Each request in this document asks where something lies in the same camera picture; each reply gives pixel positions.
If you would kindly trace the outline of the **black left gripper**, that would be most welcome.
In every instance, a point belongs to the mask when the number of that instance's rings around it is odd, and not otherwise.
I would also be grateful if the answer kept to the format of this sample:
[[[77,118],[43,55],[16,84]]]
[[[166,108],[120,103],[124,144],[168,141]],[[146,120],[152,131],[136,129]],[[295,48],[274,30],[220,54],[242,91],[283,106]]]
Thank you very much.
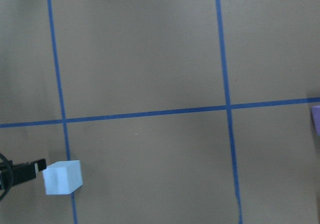
[[[24,163],[13,165],[9,162],[12,174],[13,184],[16,186],[36,178],[36,172],[41,172],[47,168],[46,159],[36,160],[33,163]],[[0,187],[7,188],[10,181],[10,174],[4,163],[0,164]]]

